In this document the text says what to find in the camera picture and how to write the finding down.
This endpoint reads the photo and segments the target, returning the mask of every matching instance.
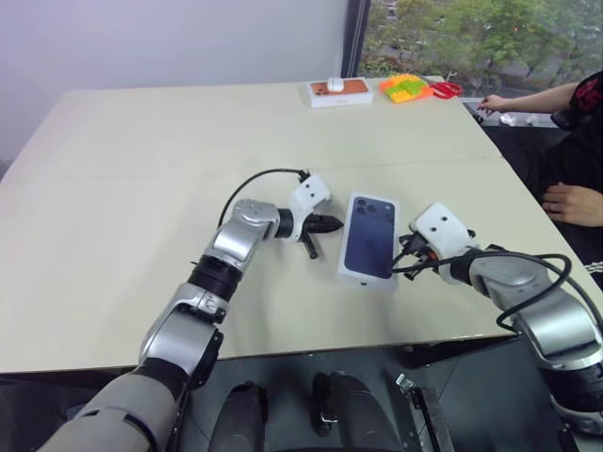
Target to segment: black cable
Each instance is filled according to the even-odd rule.
[[[304,171],[303,169],[273,168],[273,169],[266,169],[264,171],[257,172],[252,177],[250,177],[245,182],[243,182],[240,186],[238,186],[238,188],[235,190],[235,192],[230,196],[230,198],[224,205],[224,208],[222,209],[222,212],[220,214],[220,219],[218,220],[218,227],[220,227],[222,225],[222,223],[224,222],[224,217],[226,216],[226,211],[228,210],[228,207],[230,206],[230,204],[233,201],[233,199],[235,198],[235,196],[238,195],[238,193],[253,179],[257,179],[260,176],[263,176],[265,174],[270,174],[273,172],[291,172],[294,174],[298,174],[300,176],[300,182],[303,182],[308,177],[310,177],[310,173],[307,171]]]
[[[569,258],[567,256],[564,256],[563,254],[539,254],[539,255],[532,256],[532,255],[524,254],[521,252],[513,252],[513,251],[505,251],[505,250],[504,251],[485,251],[483,254],[477,254],[477,255],[476,254],[465,254],[463,256],[450,257],[448,259],[442,259],[441,261],[427,262],[427,263],[419,264],[416,266],[407,266],[404,268],[393,268],[392,273],[406,273],[408,271],[423,270],[425,268],[434,268],[437,266],[452,264],[452,263],[459,262],[459,261],[464,261],[464,260],[469,260],[469,259],[480,259],[480,258],[484,258],[484,257],[517,257],[519,259],[532,261],[532,262],[535,262],[542,266],[545,266],[547,269],[549,269],[549,270],[555,272],[557,275],[559,275],[559,278],[553,284],[551,284],[548,288],[546,288],[542,292],[536,294],[534,297],[531,297],[530,299],[522,301],[521,303],[515,305],[513,308],[510,308],[510,309],[504,311],[501,315],[499,315],[497,318],[497,324],[501,328],[515,332],[515,330],[512,327],[505,325],[504,323],[502,323],[502,321],[505,320],[510,315],[516,314],[518,311],[521,311],[522,309],[525,309],[525,308],[531,306],[535,302],[539,301],[540,299],[544,298],[546,295],[551,293],[556,288],[560,287],[563,283],[568,282],[582,297],[582,299],[588,306],[589,311],[591,311],[591,314],[593,315],[593,318],[595,319],[596,325],[599,327],[599,329],[601,331],[603,331],[603,318],[601,317],[601,314],[599,313],[598,309],[596,308],[596,306],[593,303],[593,301],[591,300],[591,298],[584,291],[584,289],[582,289],[582,287],[580,287],[580,285],[577,282],[575,282],[572,278],[569,277],[569,273],[572,268],[572,263],[569,260]],[[550,264],[549,262],[545,261],[544,259],[561,259],[564,263],[563,270],[560,270],[557,266]]]

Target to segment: colorful toy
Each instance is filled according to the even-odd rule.
[[[410,73],[394,75],[380,83],[379,88],[394,104],[433,95],[433,89],[429,84]]]

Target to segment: dark blue phone image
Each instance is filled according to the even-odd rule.
[[[357,197],[350,215],[346,268],[377,278],[392,276],[394,204]]]

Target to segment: white wall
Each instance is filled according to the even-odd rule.
[[[285,82],[339,71],[347,0],[0,0],[0,158],[76,88]]]

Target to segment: white computer mouse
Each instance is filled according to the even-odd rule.
[[[327,89],[332,92],[343,91],[343,78],[330,77],[327,80]]]

